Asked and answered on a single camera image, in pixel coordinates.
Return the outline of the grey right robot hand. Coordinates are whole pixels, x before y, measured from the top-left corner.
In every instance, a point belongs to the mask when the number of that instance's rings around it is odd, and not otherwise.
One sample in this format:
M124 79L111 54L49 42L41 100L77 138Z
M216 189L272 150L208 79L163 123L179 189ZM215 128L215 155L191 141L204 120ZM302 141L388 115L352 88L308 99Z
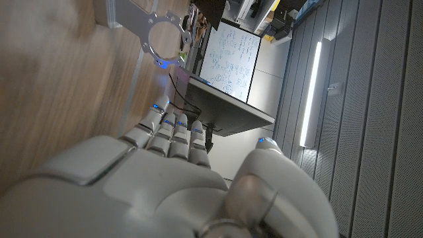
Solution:
M2 237L338 237L317 183L260 138L231 184L202 124L160 97L122 137L56 155L1 196Z

